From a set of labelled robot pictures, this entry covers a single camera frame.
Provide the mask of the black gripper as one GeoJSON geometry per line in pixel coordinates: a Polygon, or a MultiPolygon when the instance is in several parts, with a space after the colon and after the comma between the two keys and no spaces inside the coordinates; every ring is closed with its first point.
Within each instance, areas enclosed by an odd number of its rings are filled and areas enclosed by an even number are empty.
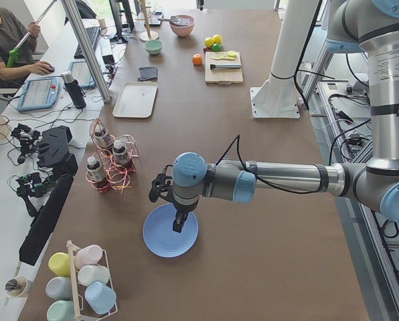
{"type": "Polygon", "coordinates": [[[174,232],[182,232],[183,226],[188,217],[188,213],[193,211],[197,207],[199,199],[199,195],[185,199],[176,194],[173,194],[173,205],[177,209],[175,219],[173,221],[174,232]]]}

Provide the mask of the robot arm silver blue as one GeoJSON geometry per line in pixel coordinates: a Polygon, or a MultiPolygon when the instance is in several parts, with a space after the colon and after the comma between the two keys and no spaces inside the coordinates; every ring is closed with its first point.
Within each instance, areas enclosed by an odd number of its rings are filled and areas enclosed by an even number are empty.
{"type": "Polygon", "coordinates": [[[355,199],[399,223],[399,1],[332,1],[327,43],[351,43],[368,55],[373,155],[366,163],[296,165],[179,155],[172,168],[173,230],[180,232],[200,197],[237,203],[257,188],[355,199]]]}

